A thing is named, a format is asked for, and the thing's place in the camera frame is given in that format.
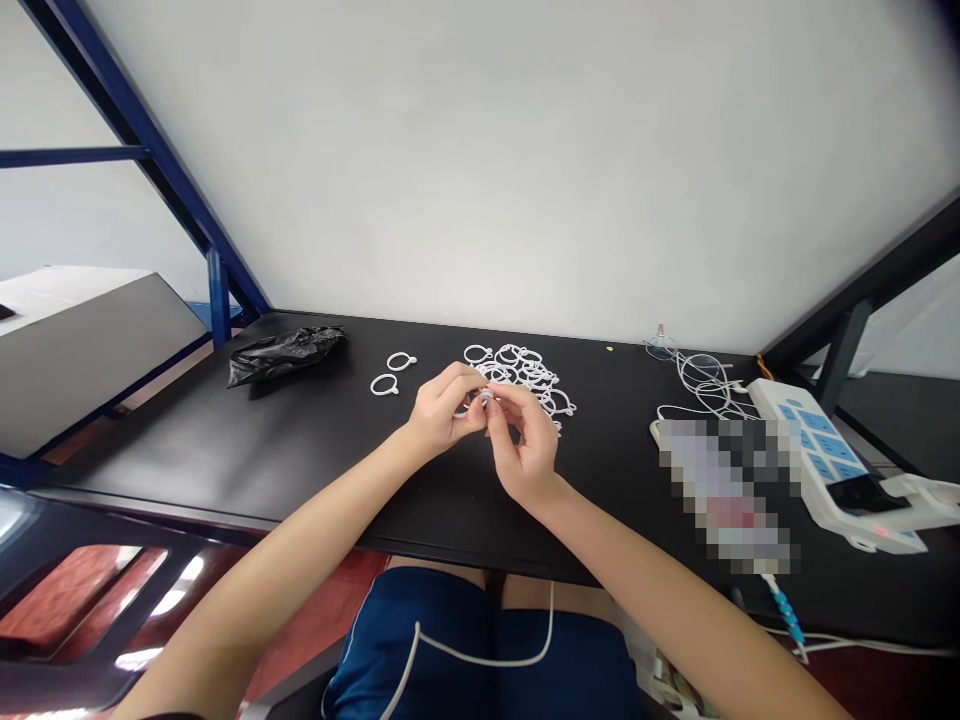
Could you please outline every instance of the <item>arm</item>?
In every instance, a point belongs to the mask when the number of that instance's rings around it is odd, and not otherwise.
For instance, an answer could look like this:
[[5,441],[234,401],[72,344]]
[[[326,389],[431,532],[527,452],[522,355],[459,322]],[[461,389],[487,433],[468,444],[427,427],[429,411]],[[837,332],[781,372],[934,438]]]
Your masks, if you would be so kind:
[[417,393],[409,422],[330,483],[237,563],[167,643],[113,714],[114,720],[190,712],[233,720],[273,637],[337,567],[370,521],[427,461],[485,425],[486,384],[454,363]]
[[[492,385],[487,431],[504,488],[579,558],[724,717],[849,718],[744,613],[553,470],[557,432],[525,388]],[[522,432],[514,446],[507,428]]]

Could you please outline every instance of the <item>human hand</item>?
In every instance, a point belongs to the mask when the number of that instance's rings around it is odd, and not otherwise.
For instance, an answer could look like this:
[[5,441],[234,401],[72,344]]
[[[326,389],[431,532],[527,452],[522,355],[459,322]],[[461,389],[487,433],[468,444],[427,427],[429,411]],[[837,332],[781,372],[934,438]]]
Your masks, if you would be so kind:
[[482,388],[487,379],[463,363],[453,363],[442,373],[420,386],[417,402],[404,426],[424,462],[451,448],[463,437],[482,430],[487,424],[478,395],[470,403],[466,417],[453,415],[467,394]]
[[[563,480],[553,470],[557,456],[557,426],[527,388],[490,384],[500,401],[487,402],[487,432],[493,460],[504,490],[527,510],[555,494]],[[509,425],[520,431],[514,445]]]

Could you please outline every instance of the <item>leg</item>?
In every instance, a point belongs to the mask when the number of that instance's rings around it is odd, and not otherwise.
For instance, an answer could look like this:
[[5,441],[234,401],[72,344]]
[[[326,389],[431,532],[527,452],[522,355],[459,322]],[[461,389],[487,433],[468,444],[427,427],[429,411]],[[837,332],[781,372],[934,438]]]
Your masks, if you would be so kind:
[[[509,575],[497,629],[501,660],[535,656],[549,622],[550,583]],[[636,671],[605,590],[554,584],[553,636],[535,665],[501,668],[501,717],[643,717]]]
[[[478,657],[495,657],[493,623],[480,570],[393,557],[370,588],[347,636],[340,666],[321,702],[323,717],[380,717],[421,632]],[[490,718],[496,674],[425,642],[393,718]]]
[[[504,610],[549,610],[550,581],[507,575],[503,585]],[[610,593],[600,588],[554,583],[553,607],[562,612],[589,615],[619,627]]]
[[449,575],[456,575],[467,582],[472,582],[481,590],[486,587],[483,582],[483,570],[478,568],[462,567],[460,565],[447,565],[446,563],[433,562],[433,560],[418,560],[417,558],[407,558],[401,555],[393,555],[387,561],[387,570],[397,567],[422,567],[428,570],[438,570]]

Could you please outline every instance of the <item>white box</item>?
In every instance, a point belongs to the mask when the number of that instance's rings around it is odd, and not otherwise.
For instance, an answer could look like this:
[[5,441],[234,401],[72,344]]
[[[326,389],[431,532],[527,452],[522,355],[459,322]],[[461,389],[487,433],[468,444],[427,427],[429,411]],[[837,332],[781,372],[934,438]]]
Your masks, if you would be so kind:
[[0,282],[0,452],[24,458],[206,332],[146,270],[45,267]]

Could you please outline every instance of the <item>forearm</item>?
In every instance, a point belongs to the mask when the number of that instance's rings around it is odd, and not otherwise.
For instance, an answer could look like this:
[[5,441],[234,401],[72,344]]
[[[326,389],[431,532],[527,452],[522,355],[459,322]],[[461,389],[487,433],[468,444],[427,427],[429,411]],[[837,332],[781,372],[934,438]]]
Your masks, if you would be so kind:
[[724,717],[849,717],[749,617],[565,481],[528,509]]
[[407,440],[401,428],[257,544],[207,593],[114,717],[142,717],[147,708],[232,718],[273,637],[428,459]]

